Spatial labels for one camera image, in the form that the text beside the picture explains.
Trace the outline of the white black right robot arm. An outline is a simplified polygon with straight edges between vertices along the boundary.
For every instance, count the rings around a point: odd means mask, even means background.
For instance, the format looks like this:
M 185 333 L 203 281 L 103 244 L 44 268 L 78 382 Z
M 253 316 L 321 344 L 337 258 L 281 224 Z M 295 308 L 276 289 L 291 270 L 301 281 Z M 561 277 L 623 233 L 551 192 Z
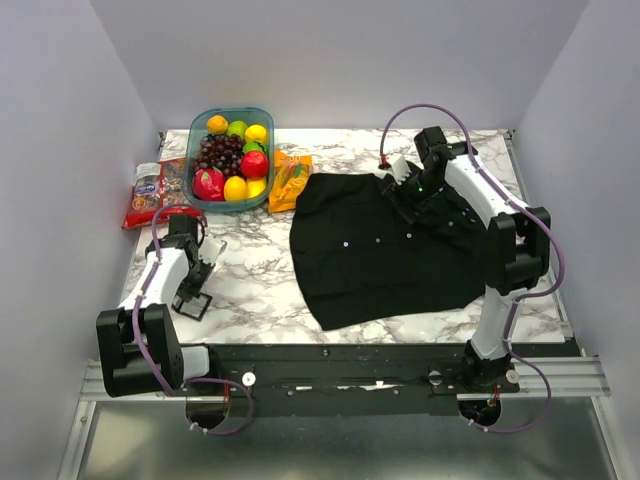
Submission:
M 473 251 L 484 304 L 465 349 L 468 361 L 459 370 L 462 384 L 480 392 L 496 380 L 495 367 L 508 364 L 506 345 L 518 303 L 548 271 L 550 214 L 515 197 L 469 144 L 449 143 L 441 128 L 423 129 L 414 143 L 420 162 L 394 160 L 383 178 L 383 195 L 411 224 L 442 222 L 447 234 L 462 227 L 480 234 Z

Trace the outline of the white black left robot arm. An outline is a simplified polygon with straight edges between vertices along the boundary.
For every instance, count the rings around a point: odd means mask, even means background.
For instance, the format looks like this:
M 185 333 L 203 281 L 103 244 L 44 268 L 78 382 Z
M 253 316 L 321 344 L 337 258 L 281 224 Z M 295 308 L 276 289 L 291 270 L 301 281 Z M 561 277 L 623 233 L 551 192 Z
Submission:
M 171 314 L 194 301 L 201 307 L 187 317 L 200 321 L 212 297 L 202 291 L 213 264 L 200 256 L 203 223 L 188 214 L 169 219 L 168 233 L 145 250 L 146 265 L 119 307 L 96 320 L 103 383 L 111 397 L 163 391 L 187 381 L 201 395 L 214 393 L 222 380 L 205 346 L 182 346 Z

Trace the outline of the black button shirt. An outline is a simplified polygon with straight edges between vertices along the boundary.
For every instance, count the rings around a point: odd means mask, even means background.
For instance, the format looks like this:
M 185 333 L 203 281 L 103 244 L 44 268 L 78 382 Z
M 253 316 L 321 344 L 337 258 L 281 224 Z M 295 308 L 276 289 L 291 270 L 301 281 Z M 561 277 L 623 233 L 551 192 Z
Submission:
M 411 224 L 373 174 L 314 173 L 297 198 L 290 250 L 298 286 L 324 331 L 461 309 L 484 294 L 485 228 L 442 187 Z

